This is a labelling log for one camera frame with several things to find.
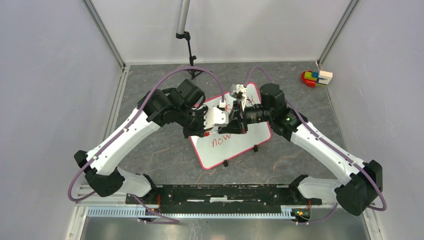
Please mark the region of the pink-framed whiteboard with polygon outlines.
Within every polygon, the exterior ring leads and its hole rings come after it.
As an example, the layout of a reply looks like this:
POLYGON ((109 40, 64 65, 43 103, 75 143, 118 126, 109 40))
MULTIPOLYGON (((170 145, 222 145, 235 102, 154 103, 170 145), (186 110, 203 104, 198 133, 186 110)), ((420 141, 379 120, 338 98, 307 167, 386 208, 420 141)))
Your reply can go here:
MULTIPOLYGON (((247 85, 247 97, 251 101, 247 101, 247 107, 252 104, 260 104, 260 91, 257 85, 249 82, 247 85)), ((205 105, 209 108, 215 107, 221 100, 218 95, 214 98, 206 100, 205 105)), ((226 107, 225 110, 230 113, 232 103, 235 98, 230 97, 229 92, 225 93, 226 107)), ((206 137, 190 136, 189 139, 194 148, 194 152, 199 159, 203 169, 209 170, 225 160, 230 160, 235 156, 245 153, 272 138, 272 131, 267 122, 250 124, 246 134, 210 134, 206 137)))

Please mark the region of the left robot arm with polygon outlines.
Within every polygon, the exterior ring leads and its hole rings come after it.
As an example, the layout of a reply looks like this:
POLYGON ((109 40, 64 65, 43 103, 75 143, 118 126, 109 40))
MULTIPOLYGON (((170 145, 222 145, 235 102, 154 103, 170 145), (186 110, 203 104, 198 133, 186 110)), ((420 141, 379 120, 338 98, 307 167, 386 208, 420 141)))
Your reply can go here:
POLYGON ((118 164, 143 139, 167 124, 180 125, 185 138, 202 137, 206 112, 196 110, 195 104, 205 98, 205 93, 189 79, 176 88, 149 91, 102 143, 90 151, 79 150, 74 159, 94 193, 100 197, 117 192, 133 194, 145 204, 153 203, 157 198, 153 181, 146 174, 128 172, 118 164))

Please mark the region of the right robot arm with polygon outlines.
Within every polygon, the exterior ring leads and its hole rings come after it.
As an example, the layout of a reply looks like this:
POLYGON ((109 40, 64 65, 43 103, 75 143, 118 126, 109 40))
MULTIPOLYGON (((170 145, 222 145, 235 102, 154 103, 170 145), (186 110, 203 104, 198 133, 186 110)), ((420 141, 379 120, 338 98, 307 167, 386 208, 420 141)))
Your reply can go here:
POLYGON ((338 146, 321 133, 289 102, 280 86, 267 83, 260 87, 260 103, 247 106, 247 88, 234 84, 229 91, 232 110, 219 127, 220 134, 245 134, 248 126, 267 122, 272 131, 311 154, 329 169, 335 179, 300 175, 289 185, 289 199, 302 204, 307 199, 334 203, 359 216, 366 209, 386 211, 383 196, 383 168, 375 160, 366 162, 338 146))

